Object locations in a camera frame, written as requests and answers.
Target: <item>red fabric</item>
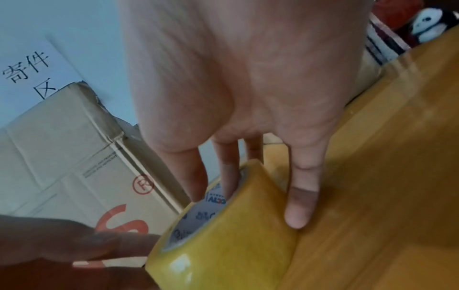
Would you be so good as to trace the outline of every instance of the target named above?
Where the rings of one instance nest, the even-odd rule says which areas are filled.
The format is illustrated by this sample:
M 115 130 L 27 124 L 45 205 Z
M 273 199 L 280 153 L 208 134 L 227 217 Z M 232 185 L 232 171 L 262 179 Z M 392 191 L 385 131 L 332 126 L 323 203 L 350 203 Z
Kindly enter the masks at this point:
M 408 23 L 423 7 L 423 0 L 377 0 L 372 12 L 394 31 Z

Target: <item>panda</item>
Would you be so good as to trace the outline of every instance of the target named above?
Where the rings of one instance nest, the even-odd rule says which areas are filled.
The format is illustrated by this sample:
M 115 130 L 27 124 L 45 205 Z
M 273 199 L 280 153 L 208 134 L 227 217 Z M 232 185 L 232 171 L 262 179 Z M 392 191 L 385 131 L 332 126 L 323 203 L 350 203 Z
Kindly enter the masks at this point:
M 419 43 L 426 43 L 459 24 L 459 13 L 439 8 L 421 10 L 411 24 L 411 35 Z

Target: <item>wood grain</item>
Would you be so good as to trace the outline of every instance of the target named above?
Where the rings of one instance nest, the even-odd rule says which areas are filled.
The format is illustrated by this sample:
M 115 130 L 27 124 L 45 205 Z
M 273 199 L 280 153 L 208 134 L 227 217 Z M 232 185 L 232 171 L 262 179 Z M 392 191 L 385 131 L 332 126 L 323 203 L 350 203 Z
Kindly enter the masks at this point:
M 459 277 L 459 28 L 385 70 L 332 137 L 316 214 L 279 290 L 459 285 L 438 279 Z M 266 145 L 265 165 L 286 187 L 286 146 Z

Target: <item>yellow tape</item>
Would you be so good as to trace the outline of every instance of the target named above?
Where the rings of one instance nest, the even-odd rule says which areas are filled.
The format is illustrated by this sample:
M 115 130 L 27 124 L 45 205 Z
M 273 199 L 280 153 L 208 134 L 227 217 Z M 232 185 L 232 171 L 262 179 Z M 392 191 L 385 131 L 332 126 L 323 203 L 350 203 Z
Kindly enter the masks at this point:
M 241 175 L 228 202 L 217 184 L 158 241 L 145 267 L 162 290 L 277 288 L 296 247 L 297 231 L 284 221 L 286 194 L 258 161 Z

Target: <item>human hand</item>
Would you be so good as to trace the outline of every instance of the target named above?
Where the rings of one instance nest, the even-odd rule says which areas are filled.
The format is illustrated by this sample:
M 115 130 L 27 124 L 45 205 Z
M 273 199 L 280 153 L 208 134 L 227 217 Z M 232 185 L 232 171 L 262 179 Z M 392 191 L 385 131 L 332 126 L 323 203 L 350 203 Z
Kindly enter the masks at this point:
M 65 220 L 0 215 L 1 288 L 158 290 L 143 268 L 77 268 L 74 261 L 142 257 L 158 237 L 99 232 Z
M 290 150 L 287 223 L 315 208 L 329 139 L 350 98 L 372 0 L 120 0 L 131 91 L 145 141 L 193 201 L 211 138 L 226 196 L 239 150 L 262 134 Z

